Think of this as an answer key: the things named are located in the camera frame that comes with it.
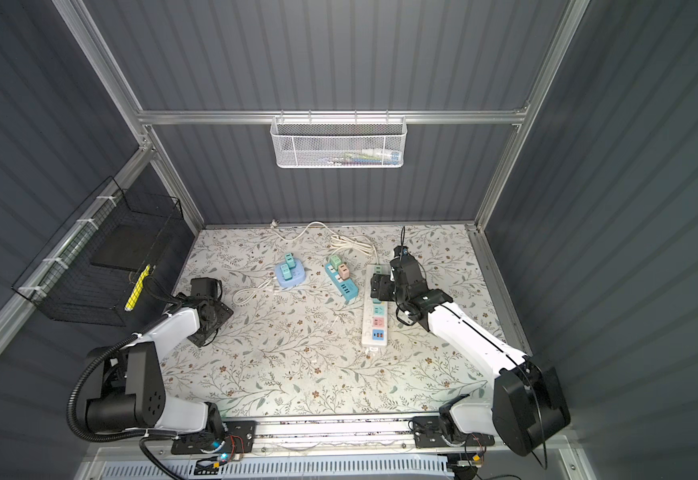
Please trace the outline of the long white power strip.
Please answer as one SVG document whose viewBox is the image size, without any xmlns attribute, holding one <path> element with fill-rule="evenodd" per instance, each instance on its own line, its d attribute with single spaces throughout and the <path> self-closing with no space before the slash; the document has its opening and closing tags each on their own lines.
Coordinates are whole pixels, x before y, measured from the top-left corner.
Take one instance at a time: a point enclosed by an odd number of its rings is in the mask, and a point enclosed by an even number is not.
<svg viewBox="0 0 698 480">
<path fill-rule="evenodd" d="M 365 270 L 364 285 L 360 291 L 363 300 L 361 344 L 370 353 L 377 353 L 388 344 L 388 303 L 371 297 L 374 274 L 385 274 L 380 264 L 370 264 Z"/>
</svg>

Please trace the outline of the teal blue power strip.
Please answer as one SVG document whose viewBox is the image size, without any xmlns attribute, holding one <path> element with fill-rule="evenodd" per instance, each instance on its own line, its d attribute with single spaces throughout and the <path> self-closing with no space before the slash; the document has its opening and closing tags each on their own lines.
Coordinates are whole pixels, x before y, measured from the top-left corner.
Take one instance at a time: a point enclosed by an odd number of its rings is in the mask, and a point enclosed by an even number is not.
<svg viewBox="0 0 698 480">
<path fill-rule="evenodd" d="M 342 280 L 339 277 L 338 270 L 335 270 L 329 262 L 324 265 L 324 269 L 327 277 L 337 288 L 346 303 L 349 303 L 358 297 L 359 289 L 351 277 L 347 280 Z"/>
</svg>

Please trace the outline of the pink plug adapter cube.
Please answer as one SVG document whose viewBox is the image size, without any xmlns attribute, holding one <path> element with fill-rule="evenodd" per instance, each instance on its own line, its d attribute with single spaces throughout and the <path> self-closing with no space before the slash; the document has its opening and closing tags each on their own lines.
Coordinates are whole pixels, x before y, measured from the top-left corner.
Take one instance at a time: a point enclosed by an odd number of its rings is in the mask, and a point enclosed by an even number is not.
<svg viewBox="0 0 698 480">
<path fill-rule="evenodd" d="M 340 264 L 338 267 L 338 273 L 339 277 L 342 280 L 347 280 L 350 278 L 350 271 L 349 268 L 345 264 Z"/>
</svg>

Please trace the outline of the green plug adapter cube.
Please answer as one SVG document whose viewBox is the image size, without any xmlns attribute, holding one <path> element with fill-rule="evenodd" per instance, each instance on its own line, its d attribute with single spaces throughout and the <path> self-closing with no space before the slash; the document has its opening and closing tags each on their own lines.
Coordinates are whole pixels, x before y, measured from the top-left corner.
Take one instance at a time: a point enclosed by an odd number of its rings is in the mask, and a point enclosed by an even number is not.
<svg viewBox="0 0 698 480">
<path fill-rule="evenodd" d="M 338 255 L 330 255 L 329 263 L 335 270 L 338 270 L 339 267 L 343 264 L 343 260 Z"/>
</svg>

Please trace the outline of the teal plug adapter cube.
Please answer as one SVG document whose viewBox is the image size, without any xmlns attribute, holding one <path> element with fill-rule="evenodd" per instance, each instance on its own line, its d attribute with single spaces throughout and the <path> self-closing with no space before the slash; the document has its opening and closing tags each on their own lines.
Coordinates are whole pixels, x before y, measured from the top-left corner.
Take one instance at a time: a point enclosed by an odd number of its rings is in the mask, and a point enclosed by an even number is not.
<svg viewBox="0 0 698 480">
<path fill-rule="evenodd" d="M 290 269 L 286 263 L 280 265 L 280 273 L 284 281 L 290 281 L 294 278 L 294 269 Z"/>
<path fill-rule="evenodd" d="M 285 255 L 285 262 L 288 265 L 290 269 L 294 269 L 296 267 L 296 261 L 294 256 L 291 253 L 287 253 Z"/>
</svg>

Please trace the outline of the light blue round power strip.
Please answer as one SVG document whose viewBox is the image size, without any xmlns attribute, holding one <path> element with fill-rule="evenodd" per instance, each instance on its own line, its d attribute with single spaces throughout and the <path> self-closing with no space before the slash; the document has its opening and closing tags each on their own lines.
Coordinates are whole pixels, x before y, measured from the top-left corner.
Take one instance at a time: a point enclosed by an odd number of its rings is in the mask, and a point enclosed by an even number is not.
<svg viewBox="0 0 698 480">
<path fill-rule="evenodd" d="M 295 259 L 294 266 L 291 267 L 287 262 L 278 264 L 275 269 L 275 278 L 282 289 L 290 289 L 300 285 L 306 280 L 306 271 L 303 263 Z"/>
</svg>

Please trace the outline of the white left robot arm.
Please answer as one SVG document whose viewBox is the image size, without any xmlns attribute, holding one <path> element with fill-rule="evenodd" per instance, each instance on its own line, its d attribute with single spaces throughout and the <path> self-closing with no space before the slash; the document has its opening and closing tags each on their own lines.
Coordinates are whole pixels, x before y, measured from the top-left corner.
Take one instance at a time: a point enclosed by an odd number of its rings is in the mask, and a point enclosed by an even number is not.
<svg viewBox="0 0 698 480">
<path fill-rule="evenodd" d="M 147 277 L 142 292 L 162 303 L 165 311 L 143 332 L 88 354 L 66 407 L 68 425 L 91 442 L 158 432 L 223 437 L 226 429 L 218 409 L 169 395 L 161 364 L 184 341 L 204 348 L 215 340 L 233 315 L 222 301 L 222 282 L 197 277 L 190 281 L 189 294 L 173 295 Z"/>
</svg>

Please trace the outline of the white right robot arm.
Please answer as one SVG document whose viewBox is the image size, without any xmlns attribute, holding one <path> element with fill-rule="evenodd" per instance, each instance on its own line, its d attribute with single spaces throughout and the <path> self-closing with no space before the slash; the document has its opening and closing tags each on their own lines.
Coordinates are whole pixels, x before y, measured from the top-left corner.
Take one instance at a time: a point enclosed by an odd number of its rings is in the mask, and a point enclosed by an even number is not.
<svg viewBox="0 0 698 480">
<path fill-rule="evenodd" d="M 392 302 L 399 323 L 441 338 L 490 382 L 490 402 L 458 395 L 439 408 L 436 427 L 419 427 L 423 437 L 435 434 L 446 444 L 464 446 L 490 436 L 527 456 L 570 424 L 555 368 L 500 340 L 449 294 L 431 288 L 406 245 L 394 248 L 388 274 L 372 276 L 370 297 Z"/>
</svg>

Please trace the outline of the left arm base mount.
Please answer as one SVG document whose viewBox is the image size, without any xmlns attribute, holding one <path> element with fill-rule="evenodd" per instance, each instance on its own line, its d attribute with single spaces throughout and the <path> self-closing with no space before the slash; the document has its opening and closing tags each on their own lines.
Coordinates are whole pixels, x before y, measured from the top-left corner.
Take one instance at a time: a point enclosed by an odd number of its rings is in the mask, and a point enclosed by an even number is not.
<svg viewBox="0 0 698 480">
<path fill-rule="evenodd" d="M 219 430 L 213 426 L 205 431 L 180 436 L 173 441 L 173 455 L 247 454 L 252 451 L 256 434 L 255 421 L 228 421 Z"/>
</svg>

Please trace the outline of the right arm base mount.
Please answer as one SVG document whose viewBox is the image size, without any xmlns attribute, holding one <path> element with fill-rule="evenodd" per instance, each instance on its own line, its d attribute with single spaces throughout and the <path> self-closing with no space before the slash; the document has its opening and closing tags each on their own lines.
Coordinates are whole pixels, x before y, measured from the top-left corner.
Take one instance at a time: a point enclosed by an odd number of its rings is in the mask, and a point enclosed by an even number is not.
<svg viewBox="0 0 698 480">
<path fill-rule="evenodd" d="M 463 433 L 452 421 L 437 416 L 414 416 L 408 421 L 408 428 L 418 449 L 464 446 L 481 449 L 495 445 L 492 435 Z"/>
</svg>

